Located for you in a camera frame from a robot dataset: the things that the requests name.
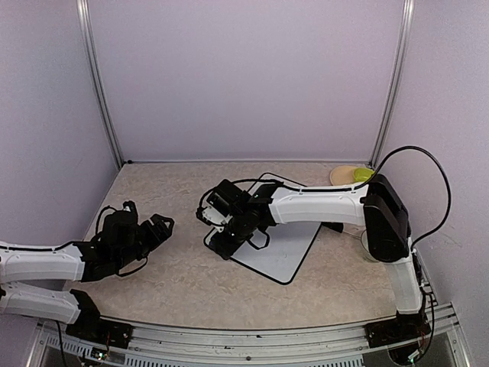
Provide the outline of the white whiteboard with black frame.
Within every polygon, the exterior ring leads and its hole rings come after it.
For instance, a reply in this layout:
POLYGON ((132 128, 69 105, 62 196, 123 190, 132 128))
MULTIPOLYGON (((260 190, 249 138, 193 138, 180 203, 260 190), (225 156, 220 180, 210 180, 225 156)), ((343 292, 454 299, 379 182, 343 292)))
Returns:
MULTIPOLYGON (((274 179, 275 187, 302 186, 300 183, 271 173, 262 174, 258 179, 274 179)), ((260 184, 253 183, 254 179, 247 180, 247 183, 240 183, 238 187, 253 194, 260 184)), ((257 251, 248 243, 244 243, 229 260, 275 283, 288 285, 295 278, 321 226, 320 222, 295 222, 270 226, 267 228, 267 233, 270 235, 268 247, 257 251)), ((215 233, 216 230, 213 229, 203 239, 207 248, 215 233)))

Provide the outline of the metal whiteboard stand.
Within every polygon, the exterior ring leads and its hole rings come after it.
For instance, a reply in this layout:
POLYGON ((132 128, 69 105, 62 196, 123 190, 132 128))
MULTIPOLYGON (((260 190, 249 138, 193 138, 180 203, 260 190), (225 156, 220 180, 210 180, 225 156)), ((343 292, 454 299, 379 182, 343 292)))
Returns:
POLYGON ((343 233, 344 231, 344 224, 340 222, 323 222, 322 226, 338 233, 343 233))

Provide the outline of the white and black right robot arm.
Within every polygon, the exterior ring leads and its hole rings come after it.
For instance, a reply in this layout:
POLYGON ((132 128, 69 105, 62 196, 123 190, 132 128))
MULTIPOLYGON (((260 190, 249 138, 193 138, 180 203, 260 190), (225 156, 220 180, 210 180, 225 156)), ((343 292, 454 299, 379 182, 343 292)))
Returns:
POLYGON ((391 333, 407 339, 427 324, 426 297, 416 273, 409 215, 383 175, 366 183, 294 187, 277 179, 256 179, 253 192, 241 180, 222 180, 200 198, 196 218, 215 233, 211 249, 228 260, 256 231, 295 222, 362 226, 368 252, 382 263, 394 292, 396 316, 391 333))

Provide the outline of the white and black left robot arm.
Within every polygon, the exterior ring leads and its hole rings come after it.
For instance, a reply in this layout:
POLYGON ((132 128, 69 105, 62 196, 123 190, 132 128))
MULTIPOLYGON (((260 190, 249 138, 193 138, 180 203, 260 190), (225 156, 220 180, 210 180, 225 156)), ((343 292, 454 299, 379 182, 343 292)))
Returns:
POLYGON ((64 323, 72 336, 97 340, 111 331, 85 291, 53 291, 33 281, 92 283, 132 273, 125 267, 147 264, 150 253, 173 234, 174 220, 154 214, 143 222, 132 201, 121 209, 104 207, 95 235, 54 247, 1 244, 1 312, 64 323))

